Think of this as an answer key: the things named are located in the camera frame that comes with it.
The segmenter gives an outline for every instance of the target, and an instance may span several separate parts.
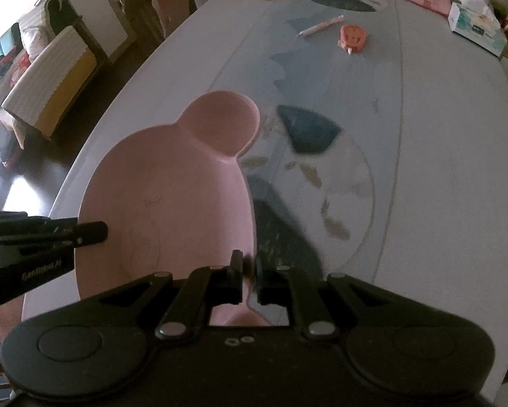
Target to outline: silver bolt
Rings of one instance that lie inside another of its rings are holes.
[[[315,321],[309,324],[309,334],[312,336],[332,335],[336,330],[333,323],[329,321]]]
[[[160,333],[163,336],[181,336],[186,333],[186,326],[176,321],[170,321],[160,326]]]
[[[223,342],[226,346],[235,347],[241,344],[238,338],[226,338]]]

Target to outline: pink plate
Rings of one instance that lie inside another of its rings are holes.
[[[79,222],[103,220],[109,231],[104,243],[76,250],[80,297],[157,271],[180,279],[202,266],[227,265],[235,249],[251,256],[255,224],[237,157],[252,144],[259,122],[250,98],[209,92],[176,123],[119,142],[82,199]],[[246,306],[241,310],[222,313],[217,322],[251,318]]]

